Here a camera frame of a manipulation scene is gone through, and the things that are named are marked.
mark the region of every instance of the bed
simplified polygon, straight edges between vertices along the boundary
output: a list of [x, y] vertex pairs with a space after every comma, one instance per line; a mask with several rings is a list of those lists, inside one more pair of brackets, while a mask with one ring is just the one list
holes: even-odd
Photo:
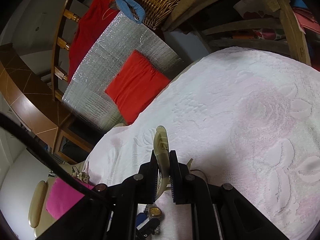
[[[303, 63], [220, 50], [188, 67], [132, 125], [106, 133], [84, 169], [94, 184], [121, 183], [149, 161], [163, 125], [179, 162], [193, 158], [210, 184], [233, 184], [290, 240], [306, 240], [320, 218], [319, 91], [320, 73]], [[192, 239], [186, 205], [170, 192], [156, 204], [160, 239]]]

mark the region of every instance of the wooden chair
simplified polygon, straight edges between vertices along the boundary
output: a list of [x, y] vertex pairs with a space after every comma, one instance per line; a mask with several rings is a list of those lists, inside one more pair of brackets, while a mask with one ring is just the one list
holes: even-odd
[[[181, 0], [164, 23], [162, 30], [172, 31], [197, 12], [218, 0]], [[311, 65], [306, 38], [300, 31], [299, 24], [290, 7], [290, 0], [261, 0], [265, 7], [272, 12], [280, 13], [279, 19], [254, 19], [215, 26], [207, 30], [195, 30], [196, 35], [204, 42], [209, 50], [217, 47], [239, 46], [254, 49], [269, 50], [280, 54], [290, 55], [291, 58]], [[232, 30], [252, 28], [281, 28], [286, 35], [287, 43], [282, 41], [254, 40], [254, 39], [226, 39], [215, 40], [209, 35]]]
[[51, 87], [52, 87], [52, 99], [62, 100], [63, 92], [58, 88], [58, 78], [64, 81], [68, 81], [68, 74], [59, 67], [59, 55], [60, 49], [69, 51], [70, 43], [62, 39], [62, 32], [66, 23], [66, 19], [70, 19], [74, 22], [78, 22], [80, 17], [71, 11], [69, 11], [72, 0], [66, 0], [63, 9], [60, 14], [58, 26], [56, 29], [54, 43], [52, 48], [52, 64], [51, 64]]

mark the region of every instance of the gold watch dial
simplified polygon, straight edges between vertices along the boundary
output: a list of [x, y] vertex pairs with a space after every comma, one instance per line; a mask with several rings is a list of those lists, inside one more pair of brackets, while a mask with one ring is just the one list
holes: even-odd
[[151, 217], [160, 217], [162, 212], [161, 212], [160, 208], [153, 207], [153, 208], [149, 209], [149, 214]]

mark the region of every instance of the magenta fabric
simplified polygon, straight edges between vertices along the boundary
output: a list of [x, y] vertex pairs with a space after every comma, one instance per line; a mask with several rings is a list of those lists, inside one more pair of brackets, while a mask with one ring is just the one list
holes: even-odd
[[[79, 181], [85, 187], [92, 189], [94, 186]], [[84, 195], [75, 190], [62, 179], [56, 178], [52, 185], [46, 203], [46, 210], [53, 218], [59, 219], [72, 208]]]

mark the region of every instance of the crumpled fabric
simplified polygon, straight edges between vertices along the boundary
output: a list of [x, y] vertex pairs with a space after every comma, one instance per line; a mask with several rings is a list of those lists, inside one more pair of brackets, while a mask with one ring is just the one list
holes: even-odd
[[[116, 0], [118, 8], [132, 21], [141, 24], [144, 19], [146, 18], [146, 12], [141, 7], [140, 4], [138, 4], [134, 0]], [[135, 10], [136, 14], [138, 15], [139, 20], [136, 20], [130, 11], [129, 5]]]

